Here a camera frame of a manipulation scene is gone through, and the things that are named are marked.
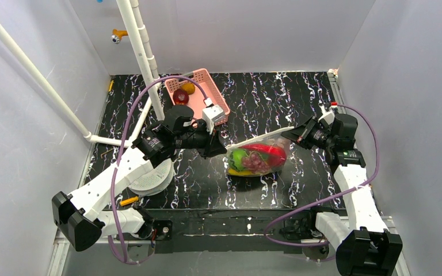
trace yellow valve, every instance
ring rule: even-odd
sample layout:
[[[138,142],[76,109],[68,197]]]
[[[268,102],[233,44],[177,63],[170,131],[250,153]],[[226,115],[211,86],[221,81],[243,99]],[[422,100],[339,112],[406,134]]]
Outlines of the yellow valve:
[[[119,42],[121,42],[121,39],[123,38],[123,36],[127,36],[128,32],[125,30],[113,30],[113,35],[111,35],[111,40],[113,41],[113,43],[118,44]]]
[[[133,202],[136,202],[139,200],[140,200],[139,197],[132,197],[132,198],[128,198],[127,200],[121,200],[121,202],[119,202],[119,205],[126,206],[126,205],[132,204]]]

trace white pipe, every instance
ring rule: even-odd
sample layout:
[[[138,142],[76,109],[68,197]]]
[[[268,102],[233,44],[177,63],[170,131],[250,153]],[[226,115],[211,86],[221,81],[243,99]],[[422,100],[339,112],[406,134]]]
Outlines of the white pipe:
[[[133,129],[133,133],[129,137],[128,141],[133,142],[134,140],[136,140],[136,138],[138,138],[138,136],[140,135],[140,131],[142,130],[142,126],[146,120],[146,117],[150,112],[150,108],[151,108],[151,100],[150,98],[148,98],[143,108],[142,114],[140,115],[140,119],[138,119],[138,123],[136,123],[135,129]]]
[[[88,140],[91,141],[92,143],[101,143],[101,144],[117,145],[117,146],[121,145],[121,140],[99,137],[97,135],[91,135],[90,139]],[[126,140],[124,142],[124,147],[129,148],[130,146],[131,146],[131,141]]]
[[[129,0],[129,1],[131,3],[131,8],[133,9],[133,14],[135,15],[138,31],[140,32],[140,37],[142,38],[143,46],[146,53],[146,58],[148,60],[148,63],[150,64],[151,74],[153,76],[153,79],[158,79],[160,77],[158,75],[157,61],[155,60],[155,56],[151,51],[150,38],[148,37],[146,26],[143,23],[138,0]]]
[[[23,50],[19,47],[16,41],[13,40],[11,35],[0,24],[0,40],[8,48],[8,50],[14,55],[14,57],[20,62],[20,64],[26,69],[26,71],[33,77],[36,83],[47,93],[47,95],[55,102],[57,107],[70,119],[70,121],[77,127],[82,135],[89,139],[91,137],[90,131],[84,126],[84,124],[77,118],[74,112],[67,106],[67,104],[60,98],[60,95],[55,91],[47,79],[40,73],[38,68],[31,62],[26,56]]]
[[[133,46],[133,51],[135,52],[136,61],[142,72],[145,85],[149,85],[153,82],[153,76],[150,71],[150,65],[146,58],[145,49],[143,47],[142,38],[140,37],[140,32],[138,31],[138,25],[136,24],[135,15],[131,8],[129,0],[116,0],[119,12],[123,18],[124,26],[128,32],[129,40]],[[148,90],[148,94],[155,110],[155,115],[157,115],[157,120],[163,120],[165,115],[163,113],[162,103],[160,102],[160,96],[157,93],[157,86],[153,86]]]

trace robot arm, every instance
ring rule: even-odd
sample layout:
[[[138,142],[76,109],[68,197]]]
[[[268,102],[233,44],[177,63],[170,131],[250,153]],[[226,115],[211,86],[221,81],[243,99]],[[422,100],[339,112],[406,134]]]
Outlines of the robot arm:
[[[358,126],[356,118],[323,109],[302,126],[285,131],[282,136],[295,144],[325,150],[325,159],[342,191],[357,189],[343,196],[349,227],[335,213],[317,213],[315,227],[336,248],[336,264],[341,275],[386,275],[393,273],[402,250],[399,235],[391,234],[375,206],[367,180],[365,161],[354,148]]]
[[[191,123],[194,112],[187,106],[176,105],[165,113],[163,121],[150,126],[132,143],[119,166],[112,164],[89,183],[70,194],[59,192],[52,198],[54,221],[77,251],[92,246],[100,237],[117,234],[111,211],[103,211],[111,201],[111,179],[117,168],[115,196],[128,186],[145,181],[155,174],[162,162],[170,162],[178,149],[194,148],[204,157],[225,154],[226,149],[214,129],[222,119],[222,109],[213,105],[203,110],[203,118]],[[124,233],[138,233],[148,220],[141,208],[118,211]]]

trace clear plastic bag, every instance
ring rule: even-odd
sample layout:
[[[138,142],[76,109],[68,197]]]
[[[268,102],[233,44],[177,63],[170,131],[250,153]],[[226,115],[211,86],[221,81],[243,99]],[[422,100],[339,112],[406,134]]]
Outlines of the clear plastic bag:
[[[226,174],[259,177],[282,170],[289,154],[290,141],[280,133],[262,135],[228,147]]]

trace grapes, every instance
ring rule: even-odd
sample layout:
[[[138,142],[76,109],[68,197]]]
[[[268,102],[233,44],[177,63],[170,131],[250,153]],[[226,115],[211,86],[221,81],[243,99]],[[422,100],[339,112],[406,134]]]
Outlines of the grapes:
[[[258,152],[251,152],[248,156],[241,158],[241,165],[245,169],[252,172],[252,174],[267,174],[270,171],[270,166],[262,159]]]

